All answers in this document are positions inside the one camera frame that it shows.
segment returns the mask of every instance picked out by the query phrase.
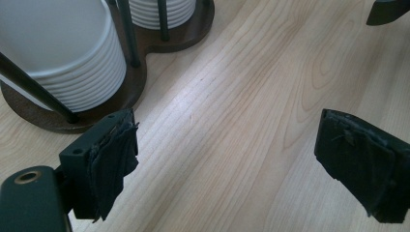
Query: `wooden table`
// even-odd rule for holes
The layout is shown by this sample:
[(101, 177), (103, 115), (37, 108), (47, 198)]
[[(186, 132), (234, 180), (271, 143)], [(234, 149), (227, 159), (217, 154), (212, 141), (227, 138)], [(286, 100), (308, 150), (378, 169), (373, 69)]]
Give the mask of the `wooden table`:
[[(380, 224), (313, 154), (320, 113), (410, 142), (410, 15), (366, 26), (373, 0), (216, 0), (200, 44), (150, 54), (135, 111), (140, 164), (106, 221), (74, 231), (409, 231)], [(78, 135), (0, 98), (0, 170), (59, 164)]]

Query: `table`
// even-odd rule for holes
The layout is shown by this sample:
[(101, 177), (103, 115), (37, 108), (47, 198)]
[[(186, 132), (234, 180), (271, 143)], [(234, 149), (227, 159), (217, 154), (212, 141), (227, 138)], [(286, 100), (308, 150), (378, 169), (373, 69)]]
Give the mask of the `table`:
[[(409, 231), (380, 224), (313, 154), (320, 113), (410, 142), (410, 15), (366, 26), (373, 0), (216, 0), (210, 34), (147, 56), (140, 164), (106, 221), (79, 231)], [(0, 181), (59, 164), (78, 135), (42, 130), (0, 98)]]

